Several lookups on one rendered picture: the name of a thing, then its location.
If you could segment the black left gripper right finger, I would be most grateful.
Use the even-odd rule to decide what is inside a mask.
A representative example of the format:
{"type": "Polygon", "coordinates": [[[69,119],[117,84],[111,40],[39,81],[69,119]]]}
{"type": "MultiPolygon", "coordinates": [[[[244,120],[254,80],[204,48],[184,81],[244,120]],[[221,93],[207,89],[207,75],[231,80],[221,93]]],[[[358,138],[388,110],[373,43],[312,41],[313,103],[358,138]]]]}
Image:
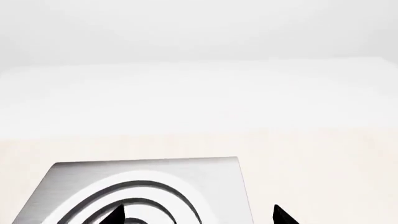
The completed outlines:
{"type": "Polygon", "coordinates": [[[274,224],[299,224],[299,222],[278,205],[274,205],[272,219],[274,224]]]}

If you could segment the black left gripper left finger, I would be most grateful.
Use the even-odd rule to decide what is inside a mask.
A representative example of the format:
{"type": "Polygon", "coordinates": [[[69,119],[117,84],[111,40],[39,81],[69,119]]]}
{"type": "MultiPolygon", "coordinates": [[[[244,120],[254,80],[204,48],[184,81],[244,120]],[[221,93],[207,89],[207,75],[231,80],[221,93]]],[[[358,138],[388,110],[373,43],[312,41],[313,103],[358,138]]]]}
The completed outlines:
{"type": "Polygon", "coordinates": [[[124,205],[119,205],[116,207],[104,220],[99,224],[124,224],[125,222],[125,212],[124,205]]]}

